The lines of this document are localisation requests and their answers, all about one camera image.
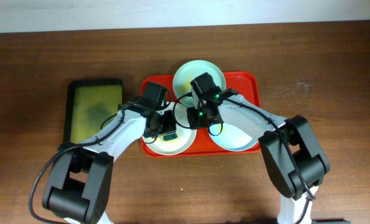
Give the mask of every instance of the plate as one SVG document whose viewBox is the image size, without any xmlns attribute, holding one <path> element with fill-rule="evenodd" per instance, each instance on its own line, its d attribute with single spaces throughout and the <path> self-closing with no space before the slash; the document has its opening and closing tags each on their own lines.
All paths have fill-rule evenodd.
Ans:
<svg viewBox="0 0 370 224">
<path fill-rule="evenodd" d="M 218 134 L 220 130 L 220 124 L 215 124 L 210 127 L 210 132 L 212 134 Z M 257 139 L 253 139 L 239 128 L 226 123 L 222 124 L 222 132 L 220 135 L 209 135 L 214 143 L 216 143 L 218 146 L 234 152 L 248 150 L 258 142 Z"/>
<path fill-rule="evenodd" d="M 173 90 L 177 99 L 189 93 L 191 91 L 191 81 L 205 72 L 212 76 L 214 83 L 221 90 L 225 90 L 224 74 L 216 65 L 205 60 L 193 60 L 182 65 L 174 75 Z M 181 103 L 187 107 L 194 106 L 194 100 L 191 97 L 182 98 Z"/>
<path fill-rule="evenodd" d="M 170 105 L 166 109 L 158 111 L 158 113 L 163 114 L 164 111 L 172 110 L 173 107 L 174 102 L 170 102 Z M 180 124 L 189 126 L 186 116 L 186 107 L 184 105 L 177 103 L 177 106 L 175 107 L 175 117 Z M 164 141 L 163 136 L 159 136 L 154 143 L 146 145 L 155 153 L 172 156 L 185 151 L 189 146 L 191 146 L 196 138 L 196 133 L 196 130 L 182 128 L 176 124 L 176 134 L 178 136 L 176 139 Z M 144 142 L 152 142 L 154 140 L 153 137 L 144 138 L 143 136 L 142 139 Z"/>
</svg>

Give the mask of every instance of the brown tabletop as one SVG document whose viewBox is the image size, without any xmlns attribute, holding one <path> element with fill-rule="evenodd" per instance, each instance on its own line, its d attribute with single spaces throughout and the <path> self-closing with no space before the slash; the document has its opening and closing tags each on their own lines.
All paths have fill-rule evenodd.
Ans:
<svg viewBox="0 0 370 224">
<path fill-rule="evenodd" d="M 0 34 L 0 223 L 38 223 L 29 191 L 62 142 L 70 81 L 121 78 L 128 100 L 142 79 L 194 59 L 251 72 L 263 109 L 309 120 L 331 165 L 314 220 L 370 223 L 370 21 Z M 36 212 L 55 218 L 40 203 L 45 183 Z M 253 221 L 275 218 L 279 198 L 261 153 L 152 159 L 134 142 L 115 162 L 107 213 L 115 223 Z"/>
</svg>

